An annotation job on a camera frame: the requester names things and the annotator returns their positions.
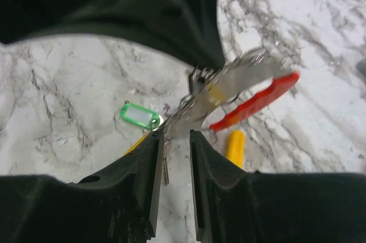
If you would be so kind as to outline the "yellow key tag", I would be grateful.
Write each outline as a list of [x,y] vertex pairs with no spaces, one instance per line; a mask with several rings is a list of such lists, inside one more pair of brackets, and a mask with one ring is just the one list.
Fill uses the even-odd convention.
[[144,134],[134,145],[132,145],[125,153],[124,156],[133,151],[146,137],[148,134]]

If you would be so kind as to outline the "green key tag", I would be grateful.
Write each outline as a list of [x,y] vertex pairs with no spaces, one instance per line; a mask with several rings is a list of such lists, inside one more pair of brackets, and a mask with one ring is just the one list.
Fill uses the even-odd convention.
[[143,129],[154,130],[161,123],[160,115],[134,103],[125,103],[120,109],[122,120]]

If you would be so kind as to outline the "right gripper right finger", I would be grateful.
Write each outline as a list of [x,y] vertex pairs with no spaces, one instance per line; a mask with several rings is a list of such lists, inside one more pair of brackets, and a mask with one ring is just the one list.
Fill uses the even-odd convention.
[[364,242],[365,175],[248,173],[190,132],[199,242]]

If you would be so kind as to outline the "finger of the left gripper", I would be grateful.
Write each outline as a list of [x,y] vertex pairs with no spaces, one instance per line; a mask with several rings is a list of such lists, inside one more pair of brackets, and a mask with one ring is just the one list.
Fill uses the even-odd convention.
[[217,0],[1,0],[2,44],[58,34],[122,38],[200,68],[225,63]]

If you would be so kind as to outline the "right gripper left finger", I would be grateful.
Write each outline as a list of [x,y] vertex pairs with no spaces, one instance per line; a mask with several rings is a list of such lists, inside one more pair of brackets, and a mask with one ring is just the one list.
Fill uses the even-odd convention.
[[146,242],[156,235],[164,135],[78,183],[1,177],[2,242]]

